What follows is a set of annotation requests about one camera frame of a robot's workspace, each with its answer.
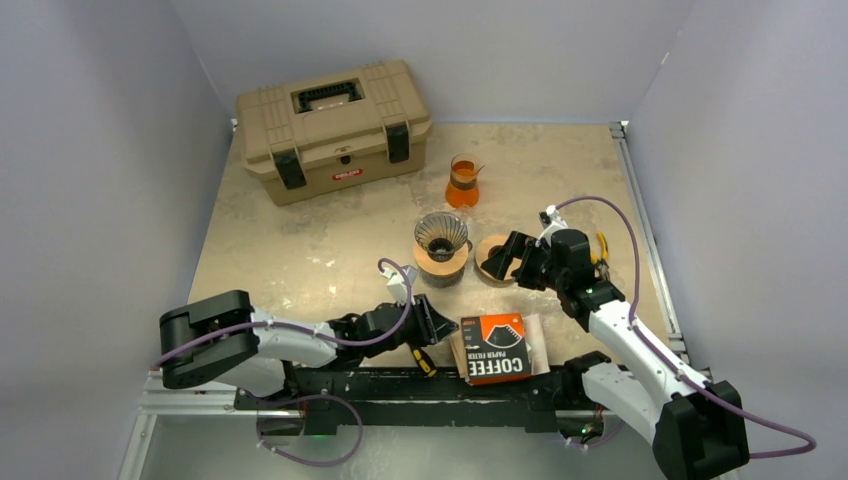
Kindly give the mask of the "smoky glass dripper cone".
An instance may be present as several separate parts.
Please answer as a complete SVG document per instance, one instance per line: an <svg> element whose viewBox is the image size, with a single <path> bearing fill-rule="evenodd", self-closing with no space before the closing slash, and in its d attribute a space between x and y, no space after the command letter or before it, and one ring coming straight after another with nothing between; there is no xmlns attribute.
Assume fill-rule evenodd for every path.
<svg viewBox="0 0 848 480"><path fill-rule="evenodd" d="M434 261L444 263L468 245L466 222L451 212L434 212L417 222L413 236Z"/></svg>

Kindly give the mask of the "smoky glass carafe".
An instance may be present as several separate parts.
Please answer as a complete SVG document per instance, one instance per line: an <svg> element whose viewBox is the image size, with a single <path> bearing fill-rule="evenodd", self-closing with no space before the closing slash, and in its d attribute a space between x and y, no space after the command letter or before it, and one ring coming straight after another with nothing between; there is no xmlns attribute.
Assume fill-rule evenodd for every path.
<svg viewBox="0 0 848 480"><path fill-rule="evenodd" d="M449 274L434 274L423 267L419 268L419 277L430 288L444 289L458 284L464 276L465 269L461 268Z"/></svg>

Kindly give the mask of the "coffee paper filter box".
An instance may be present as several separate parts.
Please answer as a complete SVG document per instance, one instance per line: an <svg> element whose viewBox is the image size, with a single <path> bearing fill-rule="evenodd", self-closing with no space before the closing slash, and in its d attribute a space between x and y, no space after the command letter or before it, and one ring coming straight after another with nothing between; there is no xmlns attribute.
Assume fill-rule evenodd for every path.
<svg viewBox="0 0 848 480"><path fill-rule="evenodd" d="M466 381L472 386L531 376L523 318L519 313L464 317L460 321Z"/></svg>

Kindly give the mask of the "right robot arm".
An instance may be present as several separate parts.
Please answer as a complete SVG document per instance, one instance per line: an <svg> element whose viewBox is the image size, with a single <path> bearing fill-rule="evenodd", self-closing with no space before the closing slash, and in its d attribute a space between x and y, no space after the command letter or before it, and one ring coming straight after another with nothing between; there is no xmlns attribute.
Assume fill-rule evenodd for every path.
<svg viewBox="0 0 848 480"><path fill-rule="evenodd" d="M499 280L553 290L563 311L619 360L581 365L561 392L576 407L601 404L650 444L668 479L712 479L746 465L744 421L723 408L741 404L727 381L713 383L674 356L631 312L631 303L596 273L587 235L560 229L537 239L512 232L483 262Z"/></svg>

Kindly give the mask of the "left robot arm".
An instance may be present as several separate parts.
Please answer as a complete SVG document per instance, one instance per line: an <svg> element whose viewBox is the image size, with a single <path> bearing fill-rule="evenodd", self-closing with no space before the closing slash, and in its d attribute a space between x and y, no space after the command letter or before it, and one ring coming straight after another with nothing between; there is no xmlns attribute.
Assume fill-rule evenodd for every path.
<svg viewBox="0 0 848 480"><path fill-rule="evenodd" d="M284 409L297 399L297 367L354 369L402 346L422 352L458 329L424 294L308 324L258 309L247 292L232 290L164 313L155 365L168 389L225 383Z"/></svg>

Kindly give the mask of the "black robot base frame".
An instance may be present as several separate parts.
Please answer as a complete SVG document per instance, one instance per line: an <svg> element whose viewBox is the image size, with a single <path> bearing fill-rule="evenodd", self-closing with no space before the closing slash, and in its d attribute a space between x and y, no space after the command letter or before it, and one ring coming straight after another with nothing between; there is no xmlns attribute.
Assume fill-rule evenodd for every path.
<svg viewBox="0 0 848 480"><path fill-rule="evenodd" d="M221 381L191 381L174 389L151 373L164 413L250 414L263 435L334 435L340 426L522 428L528 433L576 436L576 421L600 403L589 391L597 374L625 399L641 386L631 372L599 352L577 357L524 380L471 386L456 368L428 377L414 367L322 370L295 368L282 390L260 398Z"/></svg>

